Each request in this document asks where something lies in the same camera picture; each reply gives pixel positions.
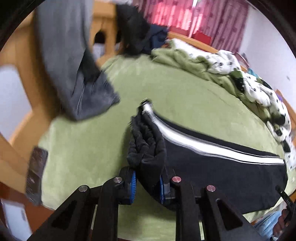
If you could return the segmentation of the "person's hand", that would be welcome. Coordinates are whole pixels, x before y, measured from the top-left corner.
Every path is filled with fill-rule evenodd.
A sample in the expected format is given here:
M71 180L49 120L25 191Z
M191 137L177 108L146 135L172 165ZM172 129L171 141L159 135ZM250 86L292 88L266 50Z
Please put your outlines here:
M277 223L273 227L273 235L275 237L280 237L283 230L289 225L289 221L286 221L286 218L288 216L289 212L287 209L283 209L281 211L281 215L279 216Z

